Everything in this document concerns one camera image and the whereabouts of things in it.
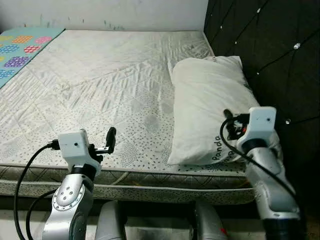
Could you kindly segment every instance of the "bed frame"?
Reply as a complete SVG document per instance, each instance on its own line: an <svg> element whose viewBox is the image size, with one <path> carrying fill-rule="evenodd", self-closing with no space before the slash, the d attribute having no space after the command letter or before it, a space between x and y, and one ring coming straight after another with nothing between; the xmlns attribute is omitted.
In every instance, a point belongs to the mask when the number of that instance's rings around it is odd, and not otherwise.
<svg viewBox="0 0 320 240"><path fill-rule="evenodd" d="M240 56L258 102L276 107L287 177L305 200L320 181L319 24L319 0L209 0L204 25L215 55Z"/></svg>

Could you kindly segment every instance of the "bed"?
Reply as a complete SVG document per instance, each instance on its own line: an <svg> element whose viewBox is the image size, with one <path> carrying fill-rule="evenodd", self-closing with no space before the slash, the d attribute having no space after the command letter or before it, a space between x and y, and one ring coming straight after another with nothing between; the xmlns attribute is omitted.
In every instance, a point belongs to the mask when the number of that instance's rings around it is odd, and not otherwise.
<svg viewBox="0 0 320 240"><path fill-rule="evenodd" d="M213 52L199 31L65 30L0 89L0 194L12 195L30 156L57 134L86 129L96 146L117 129L95 198L214 204L253 200L243 163L168 165L173 137L171 72ZM21 185L35 197L67 174L59 151L41 153Z"/></svg>
<svg viewBox="0 0 320 240"><path fill-rule="evenodd" d="M99 146L115 126L115 152L102 163L96 198L252 201L243 163L166 164L172 69L188 57L212 56L213 49L217 56L240 56L258 102L277 108L287 176L305 201L317 203L319 6L318 0L209 0L206 37L194 31L64 31L0 89L0 194L13 194L30 155L57 133L85 128ZM46 151L20 193L36 197L55 189L66 173L59 152Z"/></svg>

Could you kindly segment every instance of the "pillow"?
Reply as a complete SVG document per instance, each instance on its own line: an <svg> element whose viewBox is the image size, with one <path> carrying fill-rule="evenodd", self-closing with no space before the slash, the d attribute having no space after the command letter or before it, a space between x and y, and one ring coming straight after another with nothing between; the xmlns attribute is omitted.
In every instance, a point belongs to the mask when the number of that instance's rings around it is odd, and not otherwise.
<svg viewBox="0 0 320 240"><path fill-rule="evenodd" d="M239 56L205 59L187 58L173 68L174 133L168 164L208 165L232 162L240 156L221 140L219 130L226 119L224 109L234 115L259 106L242 72ZM236 140L229 141L233 146ZM281 152L276 133L271 147Z"/></svg>

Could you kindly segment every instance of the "colorful mat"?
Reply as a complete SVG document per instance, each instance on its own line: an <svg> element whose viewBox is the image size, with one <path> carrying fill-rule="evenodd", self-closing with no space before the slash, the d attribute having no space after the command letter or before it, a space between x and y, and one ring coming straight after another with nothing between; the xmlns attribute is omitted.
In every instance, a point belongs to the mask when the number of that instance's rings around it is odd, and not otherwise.
<svg viewBox="0 0 320 240"><path fill-rule="evenodd" d="M63 30L17 27L0 34L0 88Z"/></svg>

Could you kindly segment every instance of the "black cable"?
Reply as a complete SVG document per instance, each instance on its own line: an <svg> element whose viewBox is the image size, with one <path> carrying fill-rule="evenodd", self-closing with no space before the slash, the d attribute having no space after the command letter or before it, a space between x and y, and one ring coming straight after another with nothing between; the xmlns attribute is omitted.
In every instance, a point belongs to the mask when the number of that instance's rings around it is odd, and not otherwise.
<svg viewBox="0 0 320 240"><path fill-rule="evenodd" d="M232 150L234 153L240 155L241 157L243 157L245 160L247 160L249 163L257 166L258 168L260 168L262 171L264 171L266 174L268 174L271 178L273 178L281 187L283 187L290 195L291 197L295 200L298 208L299 208L299 211L300 211L300 220L302 221L303 225L305 225L305 217L303 215L303 207L302 205L300 204L300 201L298 200L298 197L296 196L296 194L287 186L287 184L285 184L280 178L278 178L273 172L271 172L270 170L268 170L267 168L265 168L264 166L260 165L259 163L257 163L255 160L253 160L252 158L250 158L249 156L247 156L246 154L242 153L241 151L239 151L238 149L236 149L234 146L231 146L227 140L225 139L224 137L224 133L223 133L223 130L224 130L224 127L225 125L230 122L230 121L236 121L238 120L238 117L235 116L233 118L228 118L226 119L221 127L220 127L220 137L223 141L223 143L230 149Z"/></svg>
<svg viewBox="0 0 320 240"><path fill-rule="evenodd" d="M31 218L31 212L34 210L36 204L43 198L47 197L48 195L54 194L56 192L56 190L51 190L48 191L47 193L42 194L41 196L39 196L36 200L33 201L33 203L31 204L26 217L25 217L25 229L26 229L26 235L28 236L29 240L34 240L32 235L31 235L31 230L30 230L30 218Z"/></svg>
<svg viewBox="0 0 320 240"><path fill-rule="evenodd" d="M49 143L49 144L41 147L38 151L35 152L35 154L33 154L33 156L30 158L29 162L26 164L18 182L16 183L15 192L14 192L14 202L13 202L13 218L14 218L14 225L15 225L16 232L21 240L26 240L26 239L21 231L20 224L19 224L19 215L18 215L19 188L20 188L22 180L24 179L24 177L28 171L28 168L30 167L31 163L35 160L36 156L39 153L41 153L44 149L51 148L51 146L52 146L52 144Z"/></svg>

